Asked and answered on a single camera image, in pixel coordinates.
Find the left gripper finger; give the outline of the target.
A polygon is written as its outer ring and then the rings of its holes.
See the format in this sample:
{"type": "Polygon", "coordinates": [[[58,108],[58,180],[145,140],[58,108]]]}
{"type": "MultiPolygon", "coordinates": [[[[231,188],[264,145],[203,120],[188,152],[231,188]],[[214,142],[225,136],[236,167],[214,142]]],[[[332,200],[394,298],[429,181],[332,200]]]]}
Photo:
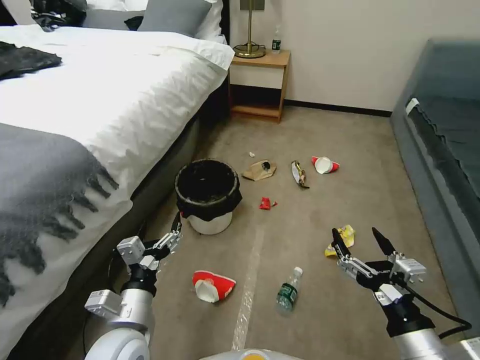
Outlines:
{"type": "Polygon", "coordinates": [[[172,222],[171,231],[151,247],[151,255],[155,260],[162,260],[172,254],[182,238],[182,212],[178,211],[172,222]]]}

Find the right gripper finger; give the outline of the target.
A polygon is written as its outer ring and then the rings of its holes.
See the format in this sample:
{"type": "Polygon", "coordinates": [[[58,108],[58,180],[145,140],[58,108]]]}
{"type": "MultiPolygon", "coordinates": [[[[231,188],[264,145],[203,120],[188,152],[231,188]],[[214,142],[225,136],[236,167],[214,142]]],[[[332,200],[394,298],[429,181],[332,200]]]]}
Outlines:
{"type": "Polygon", "coordinates": [[[380,250],[386,256],[386,260],[376,261],[375,265],[379,270],[400,271],[398,261],[402,259],[403,254],[397,251],[391,241],[376,227],[372,227],[371,230],[380,250]]]}
{"type": "Polygon", "coordinates": [[[333,228],[331,232],[331,247],[335,251],[337,257],[337,265],[341,267],[345,271],[345,273],[351,278],[356,279],[357,274],[361,273],[364,270],[362,262],[356,257],[352,256],[336,228],[333,228]]]}

